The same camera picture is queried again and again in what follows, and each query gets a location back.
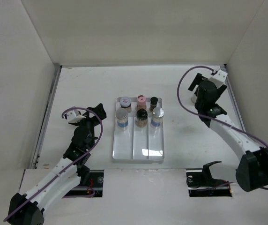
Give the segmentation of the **black stopper jar white contents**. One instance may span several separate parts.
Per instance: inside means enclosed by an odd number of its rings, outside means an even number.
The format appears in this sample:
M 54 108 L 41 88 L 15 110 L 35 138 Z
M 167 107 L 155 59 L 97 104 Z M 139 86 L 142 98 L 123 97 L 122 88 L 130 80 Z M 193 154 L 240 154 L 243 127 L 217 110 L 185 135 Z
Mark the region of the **black stopper jar white contents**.
M 191 101 L 195 104 L 196 100 L 197 100 L 197 92 L 198 92 L 198 88 L 195 90 L 193 96 L 191 97 Z

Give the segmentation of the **white cap blue label jar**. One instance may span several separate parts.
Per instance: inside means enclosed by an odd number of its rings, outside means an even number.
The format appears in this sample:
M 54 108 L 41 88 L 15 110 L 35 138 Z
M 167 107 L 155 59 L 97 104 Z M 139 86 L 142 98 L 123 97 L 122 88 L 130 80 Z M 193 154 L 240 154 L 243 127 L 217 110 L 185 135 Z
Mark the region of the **white cap blue label jar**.
M 128 126 L 128 112 L 124 108 L 119 108 L 116 111 L 117 126 L 120 129 L 126 130 Z

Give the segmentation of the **grey lid sauce jar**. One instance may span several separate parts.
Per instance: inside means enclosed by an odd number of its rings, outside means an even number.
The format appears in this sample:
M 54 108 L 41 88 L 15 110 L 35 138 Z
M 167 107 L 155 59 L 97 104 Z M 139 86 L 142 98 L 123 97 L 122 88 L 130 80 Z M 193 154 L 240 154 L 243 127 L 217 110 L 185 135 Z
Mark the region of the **grey lid sauce jar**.
M 130 97 L 122 97 L 120 99 L 120 107 L 124 108 L 125 110 L 127 110 L 128 113 L 131 112 L 132 110 L 132 100 Z

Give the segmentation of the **pink cap spice jar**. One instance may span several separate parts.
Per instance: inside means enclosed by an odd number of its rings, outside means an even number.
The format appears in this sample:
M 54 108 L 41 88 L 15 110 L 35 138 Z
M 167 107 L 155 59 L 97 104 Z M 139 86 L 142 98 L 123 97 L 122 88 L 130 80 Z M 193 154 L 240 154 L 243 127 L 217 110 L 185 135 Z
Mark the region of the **pink cap spice jar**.
M 137 97 L 137 105 L 136 105 L 136 110 L 139 111 L 140 109 L 147 109 L 146 106 L 146 97 L 144 95 L 139 95 Z

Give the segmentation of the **black stopper jar brown contents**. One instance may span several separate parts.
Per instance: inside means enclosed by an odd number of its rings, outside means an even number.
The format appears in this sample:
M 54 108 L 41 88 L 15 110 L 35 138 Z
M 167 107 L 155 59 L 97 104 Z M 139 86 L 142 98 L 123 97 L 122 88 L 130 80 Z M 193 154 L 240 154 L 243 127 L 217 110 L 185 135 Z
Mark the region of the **black stopper jar brown contents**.
M 139 109 L 136 112 L 135 124 L 136 126 L 143 128 L 147 125 L 148 122 L 148 113 L 145 109 Z

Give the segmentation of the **black cap red label bottle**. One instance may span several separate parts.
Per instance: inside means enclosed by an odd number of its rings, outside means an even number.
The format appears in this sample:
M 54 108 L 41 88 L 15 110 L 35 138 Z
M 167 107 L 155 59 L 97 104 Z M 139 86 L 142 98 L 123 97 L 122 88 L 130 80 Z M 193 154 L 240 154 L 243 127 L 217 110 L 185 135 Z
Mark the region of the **black cap red label bottle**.
M 150 98 L 150 108 L 149 110 L 152 112 L 156 107 L 158 103 L 158 98 L 157 97 L 151 97 Z

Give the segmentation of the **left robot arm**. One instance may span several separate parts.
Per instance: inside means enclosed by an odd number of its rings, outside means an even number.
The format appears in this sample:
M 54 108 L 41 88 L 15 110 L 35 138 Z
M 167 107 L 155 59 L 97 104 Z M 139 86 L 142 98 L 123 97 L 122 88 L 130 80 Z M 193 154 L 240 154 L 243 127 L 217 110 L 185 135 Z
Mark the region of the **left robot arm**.
M 11 225 L 42 225 L 44 214 L 57 200 L 74 187 L 84 187 L 89 182 L 89 168 L 85 165 L 91 151 L 101 136 L 95 136 L 95 127 L 100 126 L 107 115 L 103 104 L 96 107 L 71 107 L 61 117 L 74 125 L 71 143 L 55 167 L 33 188 L 24 194 L 17 193 L 10 200 L 8 215 L 4 222 Z

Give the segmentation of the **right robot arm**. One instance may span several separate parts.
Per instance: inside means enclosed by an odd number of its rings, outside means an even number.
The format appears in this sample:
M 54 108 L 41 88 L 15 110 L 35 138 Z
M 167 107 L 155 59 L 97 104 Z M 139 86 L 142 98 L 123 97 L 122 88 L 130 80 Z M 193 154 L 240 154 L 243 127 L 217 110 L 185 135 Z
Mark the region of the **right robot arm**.
M 244 191 L 250 192 L 268 185 L 268 148 L 235 130 L 227 112 L 216 103 L 227 88 L 225 77 L 222 71 L 209 79 L 198 73 L 188 89 L 194 91 L 194 107 L 201 121 L 236 154 L 239 160 L 235 169 L 236 182 Z

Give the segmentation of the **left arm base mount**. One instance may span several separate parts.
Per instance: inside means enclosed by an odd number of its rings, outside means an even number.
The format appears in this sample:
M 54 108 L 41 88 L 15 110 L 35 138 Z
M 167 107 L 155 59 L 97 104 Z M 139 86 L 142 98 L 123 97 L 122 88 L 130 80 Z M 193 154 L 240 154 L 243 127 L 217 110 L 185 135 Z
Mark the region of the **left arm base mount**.
M 104 170 L 92 170 L 81 179 L 78 186 L 70 190 L 63 198 L 95 198 L 103 196 Z

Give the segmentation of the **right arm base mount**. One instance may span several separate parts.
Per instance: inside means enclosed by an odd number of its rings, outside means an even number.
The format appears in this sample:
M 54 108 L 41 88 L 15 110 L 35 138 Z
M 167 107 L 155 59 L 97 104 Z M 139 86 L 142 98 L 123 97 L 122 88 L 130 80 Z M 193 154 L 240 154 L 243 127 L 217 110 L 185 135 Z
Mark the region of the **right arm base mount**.
M 186 184 L 190 197 L 232 197 L 229 181 L 212 177 L 210 167 L 221 161 L 213 161 L 202 168 L 186 169 Z

